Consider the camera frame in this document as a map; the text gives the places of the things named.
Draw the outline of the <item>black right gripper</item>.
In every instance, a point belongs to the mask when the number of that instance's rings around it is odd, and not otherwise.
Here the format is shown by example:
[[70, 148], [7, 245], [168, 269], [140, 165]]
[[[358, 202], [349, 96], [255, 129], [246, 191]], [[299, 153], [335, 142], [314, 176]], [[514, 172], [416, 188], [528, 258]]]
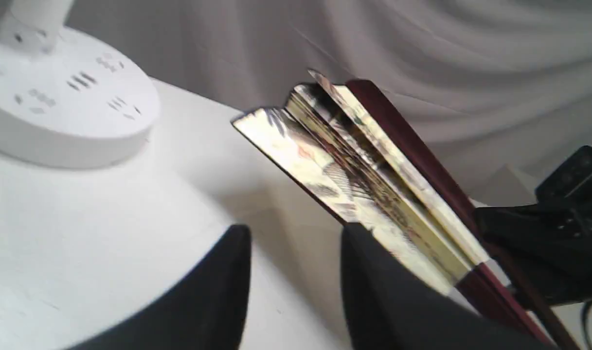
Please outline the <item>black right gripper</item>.
[[528, 257], [526, 271], [549, 305], [592, 299], [592, 209], [485, 207], [473, 217], [486, 242]]

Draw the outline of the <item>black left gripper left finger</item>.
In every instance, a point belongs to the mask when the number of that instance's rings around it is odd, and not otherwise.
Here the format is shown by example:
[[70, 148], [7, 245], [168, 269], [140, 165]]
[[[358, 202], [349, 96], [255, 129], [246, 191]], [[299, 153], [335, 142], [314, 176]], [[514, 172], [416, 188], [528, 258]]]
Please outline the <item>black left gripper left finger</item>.
[[76, 350], [237, 350], [251, 289], [251, 230], [230, 226], [162, 297]]

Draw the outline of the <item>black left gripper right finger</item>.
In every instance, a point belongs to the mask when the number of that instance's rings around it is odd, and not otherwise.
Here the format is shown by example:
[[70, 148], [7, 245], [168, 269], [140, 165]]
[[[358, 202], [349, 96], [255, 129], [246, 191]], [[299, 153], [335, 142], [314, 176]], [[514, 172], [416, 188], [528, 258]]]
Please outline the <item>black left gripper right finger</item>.
[[356, 350], [547, 350], [429, 288], [359, 223], [341, 233], [341, 297]]

